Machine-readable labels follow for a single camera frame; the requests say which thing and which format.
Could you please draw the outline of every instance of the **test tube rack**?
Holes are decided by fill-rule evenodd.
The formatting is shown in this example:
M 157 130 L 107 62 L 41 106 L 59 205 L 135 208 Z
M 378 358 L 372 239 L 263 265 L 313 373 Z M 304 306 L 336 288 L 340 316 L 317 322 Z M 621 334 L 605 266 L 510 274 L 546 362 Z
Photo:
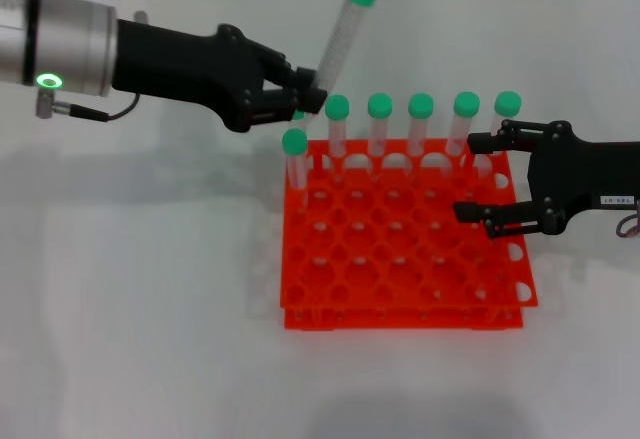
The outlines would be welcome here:
M 449 157 L 445 143 L 427 139 L 408 157 L 406 140 L 389 139 L 370 157 L 366 140 L 348 140 L 337 159 L 328 141 L 309 141 L 307 188 L 285 185 L 285 328 L 523 327 L 522 308 L 538 305 L 523 238 L 490 240 L 452 208 L 515 202 L 507 155 L 486 156 L 480 177 L 468 149 Z

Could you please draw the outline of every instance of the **green led ring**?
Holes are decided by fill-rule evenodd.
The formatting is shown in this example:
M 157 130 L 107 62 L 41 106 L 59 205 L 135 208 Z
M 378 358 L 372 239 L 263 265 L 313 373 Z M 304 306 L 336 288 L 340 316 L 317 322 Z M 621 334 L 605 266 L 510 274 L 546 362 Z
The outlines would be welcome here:
M 58 89 L 62 87 L 62 79 L 55 74 L 50 73 L 40 74 L 36 79 L 36 82 L 40 87 L 47 89 Z

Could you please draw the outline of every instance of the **white table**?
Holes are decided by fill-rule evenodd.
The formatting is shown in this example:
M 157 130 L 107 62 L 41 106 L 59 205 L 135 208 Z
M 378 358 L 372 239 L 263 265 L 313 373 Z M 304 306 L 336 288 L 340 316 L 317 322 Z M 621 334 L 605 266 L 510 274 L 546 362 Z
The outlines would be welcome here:
M 230 22 L 314 67 L 340 0 L 104 2 L 191 33 Z M 381 0 L 337 87 L 350 134 L 373 92 L 403 110 L 428 91 L 443 135 L 456 93 L 480 95 L 487 129 L 513 89 L 523 119 L 640 140 L 639 17 L 640 0 Z M 284 125 L 233 135 L 152 98 L 110 125 L 39 121 L 33 98 L 0 88 L 2 439 L 637 436 L 640 254 L 615 236 L 623 213 L 528 238 L 541 306 L 523 330 L 287 332 Z M 525 198 L 527 157 L 511 159 Z

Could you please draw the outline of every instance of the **sticker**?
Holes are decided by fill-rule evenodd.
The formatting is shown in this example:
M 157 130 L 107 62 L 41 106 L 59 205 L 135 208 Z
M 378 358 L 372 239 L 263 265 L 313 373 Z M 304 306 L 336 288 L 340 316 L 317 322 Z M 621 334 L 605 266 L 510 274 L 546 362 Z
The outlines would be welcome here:
M 600 196 L 601 206 L 633 206 L 633 196 Z

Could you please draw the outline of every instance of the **cable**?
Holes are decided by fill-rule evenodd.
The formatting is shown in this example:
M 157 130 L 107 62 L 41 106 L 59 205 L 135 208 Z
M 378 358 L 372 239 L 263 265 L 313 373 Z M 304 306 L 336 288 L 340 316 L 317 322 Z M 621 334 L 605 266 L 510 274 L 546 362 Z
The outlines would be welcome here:
M 637 219 L 636 225 L 631 226 L 625 232 L 622 232 L 622 226 L 624 226 L 627 222 Z M 640 232 L 640 200 L 636 201 L 636 213 L 631 214 L 630 216 L 622 219 L 618 226 L 616 227 L 616 234 L 618 237 L 626 238 L 626 237 L 635 237 Z
M 131 104 L 129 104 L 127 108 L 111 116 L 106 112 L 98 111 L 97 109 L 91 109 L 89 107 L 79 106 L 78 104 L 70 104 L 68 114 L 71 117 L 88 119 L 90 121 L 111 122 L 129 114 L 131 111 L 133 111 L 136 108 L 139 101 L 140 101 L 140 94 L 136 94 L 135 97 L 133 98 L 133 101 L 131 102 Z

